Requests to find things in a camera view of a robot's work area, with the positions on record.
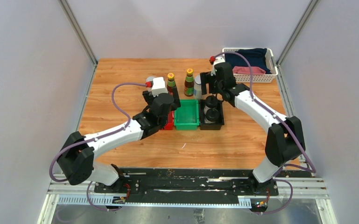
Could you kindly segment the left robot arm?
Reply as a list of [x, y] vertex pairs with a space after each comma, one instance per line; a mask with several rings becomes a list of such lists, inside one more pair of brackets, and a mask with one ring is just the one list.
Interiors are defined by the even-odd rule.
[[181, 106], [177, 88], [174, 87], [172, 91], [158, 96], [144, 91], [148, 105], [122, 125], [88, 135], [78, 131], [70, 134], [58, 157], [53, 160], [63, 171], [65, 181], [70, 185], [85, 181], [98, 182], [113, 193], [121, 192], [124, 180], [120, 177], [119, 169], [114, 165], [96, 162], [96, 159], [114, 148], [142, 140], [163, 129], [170, 112]]

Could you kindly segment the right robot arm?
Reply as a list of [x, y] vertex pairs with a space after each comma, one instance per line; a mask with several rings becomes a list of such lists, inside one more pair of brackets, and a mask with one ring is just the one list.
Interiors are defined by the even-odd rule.
[[237, 83], [231, 65], [222, 62], [200, 73], [202, 93], [218, 94], [249, 115], [267, 133], [265, 158], [248, 176], [246, 187], [259, 195], [287, 162], [304, 153], [303, 128], [299, 118], [274, 111], [257, 98], [250, 86]]

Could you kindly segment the black cap shaker bottle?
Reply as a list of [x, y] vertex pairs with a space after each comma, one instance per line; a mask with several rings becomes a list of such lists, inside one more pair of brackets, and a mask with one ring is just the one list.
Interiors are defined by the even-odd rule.
[[218, 106], [217, 97], [210, 95], [204, 101], [204, 112], [206, 113], [209, 109], [216, 109]]

